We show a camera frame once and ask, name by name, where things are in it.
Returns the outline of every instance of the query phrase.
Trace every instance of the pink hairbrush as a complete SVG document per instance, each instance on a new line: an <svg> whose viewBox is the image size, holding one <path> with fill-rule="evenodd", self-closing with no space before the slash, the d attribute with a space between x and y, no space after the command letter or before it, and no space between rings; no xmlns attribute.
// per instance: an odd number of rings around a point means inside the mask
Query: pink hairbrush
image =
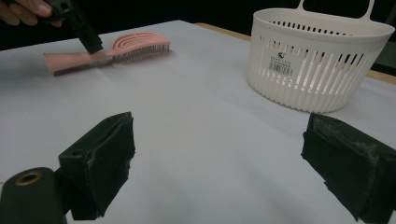
<svg viewBox="0 0 396 224"><path fill-rule="evenodd" d="M56 75L103 59L113 63L131 63L150 56L169 52L169 40L154 33L135 33L118 37L111 49L90 53L46 53L47 66Z"/></svg>

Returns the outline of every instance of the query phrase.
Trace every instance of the basket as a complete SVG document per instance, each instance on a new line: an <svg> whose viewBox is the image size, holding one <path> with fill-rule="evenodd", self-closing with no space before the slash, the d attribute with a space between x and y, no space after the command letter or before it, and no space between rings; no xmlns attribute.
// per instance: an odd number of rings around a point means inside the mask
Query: basket
<svg viewBox="0 0 396 224"><path fill-rule="evenodd" d="M306 112L346 105L394 32L371 21L374 0L359 19L295 9L253 15L249 85L264 97Z"/></svg>

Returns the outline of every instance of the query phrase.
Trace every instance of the finger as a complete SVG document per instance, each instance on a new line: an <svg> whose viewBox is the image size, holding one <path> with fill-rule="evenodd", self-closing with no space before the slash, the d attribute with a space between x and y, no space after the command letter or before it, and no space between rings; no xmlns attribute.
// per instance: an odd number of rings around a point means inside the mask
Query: finger
<svg viewBox="0 0 396 224"><path fill-rule="evenodd" d="M37 16L48 17L52 14L52 7L43 0L16 0L16 2L35 13Z"/></svg>
<svg viewBox="0 0 396 224"><path fill-rule="evenodd" d="M11 10L9 10L6 3L2 1L0 1L0 20L9 25L19 25L21 22L20 19Z"/></svg>
<svg viewBox="0 0 396 224"><path fill-rule="evenodd" d="M52 25L59 28L62 26L62 21L53 21Z"/></svg>
<svg viewBox="0 0 396 224"><path fill-rule="evenodd" d="M25 24L27 25L36 25L37 24L37 17L31 11L27 10L26 8L18 5L18 4L11 4L8 7L15 15Z"/></svg>

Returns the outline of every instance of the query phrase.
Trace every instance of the white tabletop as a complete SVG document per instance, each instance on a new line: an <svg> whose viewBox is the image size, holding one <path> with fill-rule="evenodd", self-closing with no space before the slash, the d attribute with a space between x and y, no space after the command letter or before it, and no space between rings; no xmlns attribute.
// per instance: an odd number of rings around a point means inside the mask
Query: white tabletop
<svg viewBox="0 0 396 224"><path fill-rule="evenodd" d="M249 42L184 21L149 31L169 55L54 77L43 53L84 51L77 39L0 51L0 182L58 155L94 125L131 111L130 178L95 222L356 223L301 157L309 114L251 89ZM395 147L396 86L364 79L328 114Z"/></svg>

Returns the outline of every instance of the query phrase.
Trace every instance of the label on basket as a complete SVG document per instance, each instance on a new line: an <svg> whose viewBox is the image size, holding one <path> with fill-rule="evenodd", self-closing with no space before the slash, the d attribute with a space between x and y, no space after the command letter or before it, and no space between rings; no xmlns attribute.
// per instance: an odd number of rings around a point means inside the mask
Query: label on basket
<svg viewBox="0 0 396 224"><path fill-rule="evenodd" d="M295 79L300 72L303 59L303 57L298 55L266 47L262 62L265 69L283 77Z"/></svg>

